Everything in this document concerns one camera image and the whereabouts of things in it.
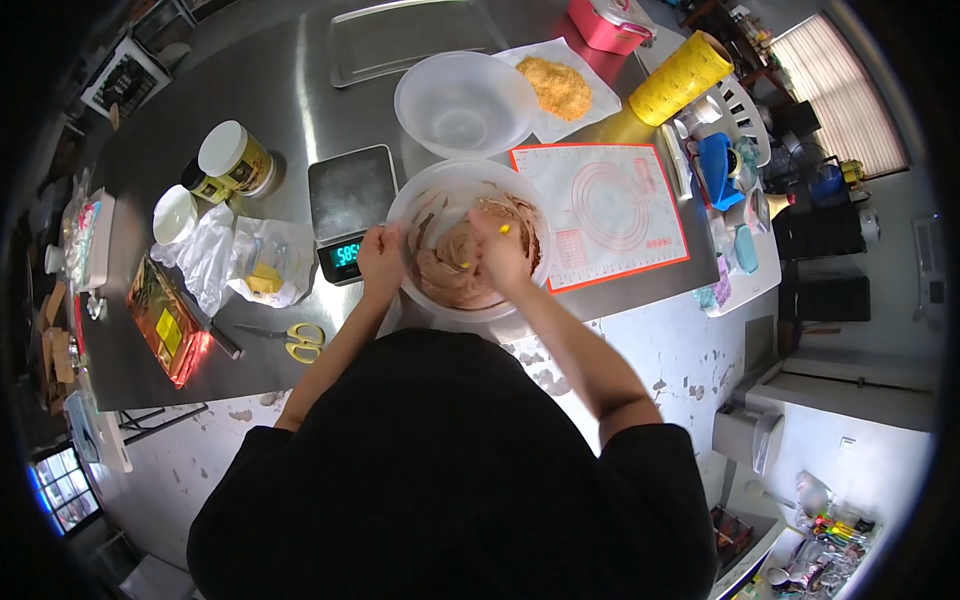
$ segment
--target red foil package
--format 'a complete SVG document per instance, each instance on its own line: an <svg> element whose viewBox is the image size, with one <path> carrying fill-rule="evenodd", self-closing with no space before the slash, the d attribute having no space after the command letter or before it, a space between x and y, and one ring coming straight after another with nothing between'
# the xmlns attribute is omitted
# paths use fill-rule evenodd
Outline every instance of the red foil package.
<svg viewBox="0 0 960 600"><path fill-rule="evenodd" d="M174 387L181 388L205 347L206 333L147 255L136 270L127 306L156 360Z"/></svg>

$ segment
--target scissors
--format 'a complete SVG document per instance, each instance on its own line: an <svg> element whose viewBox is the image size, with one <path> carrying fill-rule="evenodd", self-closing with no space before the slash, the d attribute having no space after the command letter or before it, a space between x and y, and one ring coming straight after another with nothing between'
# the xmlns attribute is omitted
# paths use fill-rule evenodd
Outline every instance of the scissors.
<svg viewBox="0 0 960 600"><path fill-rule="evenodd" d="M290 328L286 331L273 331L271 329L264 329L263 327L244 324L236 324L234 326L237 329L241 329L261 337L270 338L272 340L285 340L287 343L287 352L296 360L299 360L306 365L313 364L313 361L317 360L321 352L324 351L324 349L321 348L326 341L324 331L320 329L318 325L314 325L312 323L297 323L295 325L290 325ZM308 329L312 335L305 335L301 333L300 330L302 328Z"/></svg>

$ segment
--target window blind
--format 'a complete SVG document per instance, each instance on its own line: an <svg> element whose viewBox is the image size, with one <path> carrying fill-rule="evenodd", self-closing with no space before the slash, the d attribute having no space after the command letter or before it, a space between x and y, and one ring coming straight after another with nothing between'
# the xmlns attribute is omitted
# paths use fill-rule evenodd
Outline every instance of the window blind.
<svg viewBox="0 0 960 600"><path fill-rule="evenodd" d="M811 16L772 47L797 101L817 113L823 127L814 135L829 155L860 160L870 177L909 166L870 76L826 17Z"/></svg>

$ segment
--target digital kitchen scale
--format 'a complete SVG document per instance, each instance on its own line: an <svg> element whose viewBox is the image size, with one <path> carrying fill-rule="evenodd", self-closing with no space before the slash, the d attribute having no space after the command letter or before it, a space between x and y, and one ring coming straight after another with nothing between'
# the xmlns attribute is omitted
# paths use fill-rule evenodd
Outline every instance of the digital kitchen scale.
<svg viewBox="0 0 960 600"><path fill-rule="evenodd" d="M396 197L390 148L377 144L314 163L307 182L324 278L334 285L359 281L360 240L370 226L386 223Z"/></svg>

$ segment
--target stainless steel countertop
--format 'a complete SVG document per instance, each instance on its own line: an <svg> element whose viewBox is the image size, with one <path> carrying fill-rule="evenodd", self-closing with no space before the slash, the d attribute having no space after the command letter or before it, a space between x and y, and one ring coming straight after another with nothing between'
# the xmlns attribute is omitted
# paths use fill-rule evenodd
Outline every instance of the stainless steel countertop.
<svg viewBox="0 0 960 600"><path fill-rule="evenodd" d="M362 283L336 287L318 270L311 293L294 306L274 309L233 295L216 323L244 350L231 361L211 345L186 385L175 390L143 342L125 304L136 267L150 246L153 205L177 182L206 133L221 121L240 121L269 151L280 156L280 177L273 193L231 200L238 213L310 223L307 167L319 160L373 144L393 153L397 182L441 160L400 127L394 114L394 88L401 74L338 89L330 83L328 27L343 12L377 4L363 0L329 3L229 46L160 90L108 141L94 172L95 186L116 197L110 235L106 314L91 321L81 315L90 385L101 410L168 406L247 396L293 387L306 366L293 360L282 343L271 343L230 324L285 329L290 324L319 324L332 337L359 301ZM566 36L583 45L560 0L483 0L499 32L511 47ZM591 64L614 73L608 83L623 100L644 79L636 56L602 55ZM566 141L655 142L655 131L627 109L584 128ZM532 137L527 143L537 143ZM505 161L505 156L497 159ZM676 189L669 160L663 161ZM717 281L708 217L702 203L678 202L690 259L634 276L559 294L557 300L582 321L622 312ZM500 342L532 334L517 313L483 325L433 323L409 299L401 299L402 324L430 324L473 330Z"/></svg>

